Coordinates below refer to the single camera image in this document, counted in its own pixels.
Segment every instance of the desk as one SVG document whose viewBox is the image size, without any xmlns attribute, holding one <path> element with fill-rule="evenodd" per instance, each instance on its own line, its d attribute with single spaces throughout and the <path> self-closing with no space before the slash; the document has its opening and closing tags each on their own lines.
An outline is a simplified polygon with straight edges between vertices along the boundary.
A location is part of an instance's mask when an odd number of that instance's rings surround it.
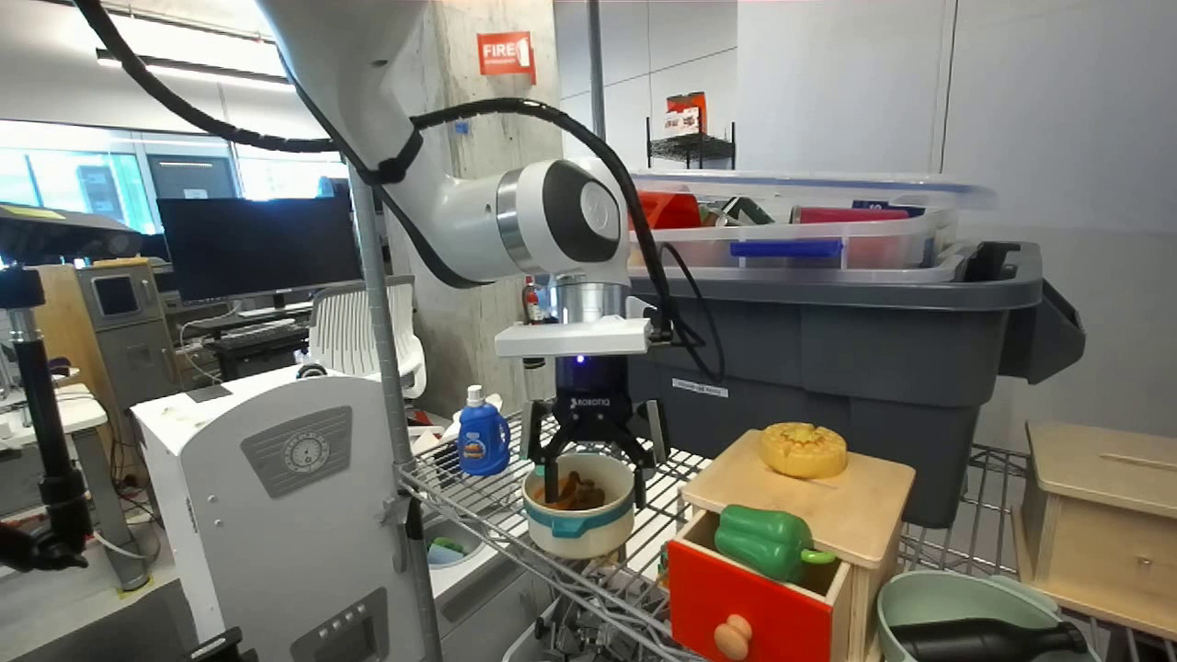
<svg viewBox="0 0 1177 662">
<path fill-rule="evenodd" d="M 57 396 L 59 396 L 64 432 L 78 448 L 78 464 L 86 476 L 88 498 L 92 498 L 96 532 L 103 540 L 139 554 L 139 543 L 138 543 L 134 530 L 124 527 L 122 500 L 110 484 L 110 466 L 103 458 L 103 437 L 99 437 L 99 428 L 108 428 L 103 406 L 88 395 L 86 384 L 59 386 Z M 0 413 L 0 448 L 36 444 L 36 434 L 32 434 L 29 418 L 24 416 L 20 402 L 24 396 L 12 396 L 9 408 Z M 108 558 L 110 558 L 124 591 L 148 585 L 143 558 L 118 554 L 110 549 L 108 549 Z"/>
</svg>

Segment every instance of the shelf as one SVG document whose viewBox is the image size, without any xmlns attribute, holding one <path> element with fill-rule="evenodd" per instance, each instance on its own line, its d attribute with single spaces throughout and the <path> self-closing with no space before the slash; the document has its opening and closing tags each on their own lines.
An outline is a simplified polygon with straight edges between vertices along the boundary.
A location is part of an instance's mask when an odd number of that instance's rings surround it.
<svg viewBox="0 0 1177 662">
<path fill-rule="evenodd" d="M 547 583 L 564 596 L 564 603 L 551 612 L 551 621 L 568 627 L 583 619 L 583 634 L 590 635 L 583 640 L 583 646 L 612 646 L 607 660 L 647 662 L 693 660 L 669 640 L 665 596 L 655 587 L 655 578 L 663 543 L 690 518 L 682 503 L 682 483 L 701 476 L 708 464 L 709 461 L 703 458 L 672 453 L 647 478 L 647 508 L 636 515 L 633 537 L 626 543 L 626 563 L 558 563 L 528 540 L 518 484 L 534 472 L 529 461 L 512 461 L 512 466 L 496 478 L 463 478 L 458 458 L 442 448 L 417 458 L 417 472 L 405 472 L 400 478 L 427 503 L 427 511 L 461 522 L 499 554 Z M 902 567 L 1016 574 L 1012 508 L 1022 503 L 1027 466 L 1027 453 L 987 444 L 973 448 L 956 527 L 902 527 Z M 1082 616 L 1070 619 L 1087 627 L 1088 640 L 1098 644 L 1098 650 L 1105 650 L 1109 662 L 1177 662 L 1177 644 L 1149 640 L 1135 628 L 1119 628 Z"/>
</svg>

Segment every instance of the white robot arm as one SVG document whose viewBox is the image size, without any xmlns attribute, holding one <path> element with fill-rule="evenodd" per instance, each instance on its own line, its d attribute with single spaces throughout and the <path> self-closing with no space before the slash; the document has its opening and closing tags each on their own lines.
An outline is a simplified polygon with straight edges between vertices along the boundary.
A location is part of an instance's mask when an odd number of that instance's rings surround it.
<svg viewBox="0 0 1177 662">
<path fill-rule="evenodd" d="M 607 282 L 626 275 L 626 214 L 585 168 L 534 161 L 458 179 L 446 151 L 422 145 L 408 115 L 432 112 L 442 92 L 442 77 L 432 77 L 442 52 L 422 33 L 427 0 L 258 5 L 302 101 L 412 217 L 412 244 L 439 281 L 468 287 L 514 272 Z"/>
</svg>

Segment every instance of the wooden box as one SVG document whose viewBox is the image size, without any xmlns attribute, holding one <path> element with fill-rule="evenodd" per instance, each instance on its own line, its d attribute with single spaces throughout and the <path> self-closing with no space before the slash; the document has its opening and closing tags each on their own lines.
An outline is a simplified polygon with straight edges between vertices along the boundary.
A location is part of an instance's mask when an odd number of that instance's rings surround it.
<svg viewBox="0 0 1177 662">
<path fill-rule="evenodd" d="M 685 500 L 703 511 L 752 503 L 791 511 L 811 522 L 815 540 L 849 567 L 845 574 L 845 660 L 866 662 L 877 635 L 877 596 L 898 572 L 898 527 L 916 472 L 904 464 L 859 458 L 834 478 L 800 483 L 766 466 L 757 432 L 729 444 L 701 478 L 685 484 Z"/>
<path fill-rule="evenodd" d="M 709 662 L 842 662 L 849 567 L 838 563 L 826 591 L 807 591 L 716 554 L 713 530 L 716 515 L 703 511 L 669 540 L 672 640 Z"/>
<path fill-rule="evenodd" d="M 1016 532 L 1027 585 L 1177 635 L 1177 437 L 1033 424 Z"/>
</svg>

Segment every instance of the ceiling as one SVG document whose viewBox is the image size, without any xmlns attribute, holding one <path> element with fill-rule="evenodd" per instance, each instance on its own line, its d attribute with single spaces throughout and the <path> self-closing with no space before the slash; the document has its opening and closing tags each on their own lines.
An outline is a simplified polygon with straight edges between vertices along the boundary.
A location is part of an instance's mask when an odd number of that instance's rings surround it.
<svg viewBox="0 0 1177 662">
<path fill-rule="evenodd" d="M 252 0 L 103 0 L 110 14 L 139 14 L 192 28 L 267 37 L 267 24 Z"/>
</svg>

